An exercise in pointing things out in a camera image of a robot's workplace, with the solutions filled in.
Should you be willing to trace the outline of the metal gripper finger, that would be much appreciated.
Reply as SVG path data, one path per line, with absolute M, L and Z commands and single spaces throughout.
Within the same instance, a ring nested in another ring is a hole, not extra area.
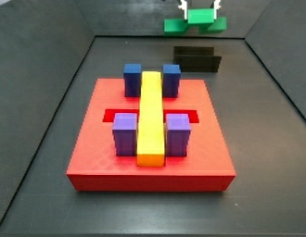
M 213 0 L 212 9 L 213 9 L 213 19 L 217 19 L 217 10 L 221 8 L 221 0 Z
M 188 2 L 186 2 L 186 0 L 178 0 L 178 9 L 182 11 L 184 20 L 188 20 Z

